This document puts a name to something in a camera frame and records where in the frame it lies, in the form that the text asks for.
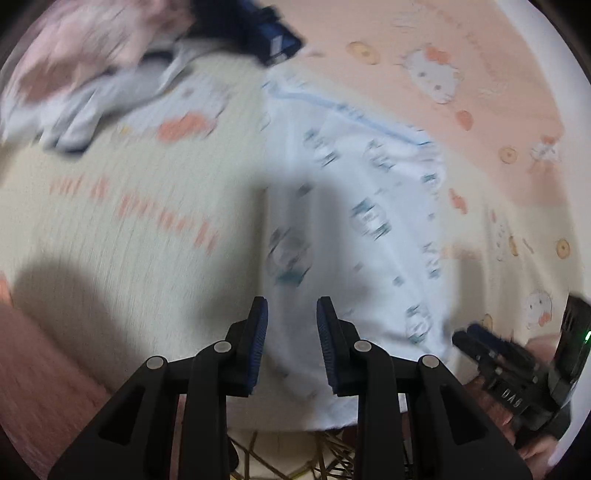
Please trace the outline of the person's right hand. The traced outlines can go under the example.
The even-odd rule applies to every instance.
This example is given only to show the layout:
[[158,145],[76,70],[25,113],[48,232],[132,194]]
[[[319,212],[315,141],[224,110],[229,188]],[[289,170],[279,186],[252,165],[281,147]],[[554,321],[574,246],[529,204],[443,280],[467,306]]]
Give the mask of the person's right hand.
[[[539,363],[549,363],[559,344],[559,334],[544,335],[530,339],[525,349],[537,358]],[[514,445],[515,432],[512,430],[513,413],[493,399],[485,392],[485,379],[482,376],[473,379],[465,385],[474,396],[480,407],[489,415],[493,423],[501,430],[507,440]],[[558,445],[558,440],[552,436],[540,437],[532,440],[528,445],[519,449],[522,459],[530,468],[534,479],[544,479],[551,471],[550,459]]]

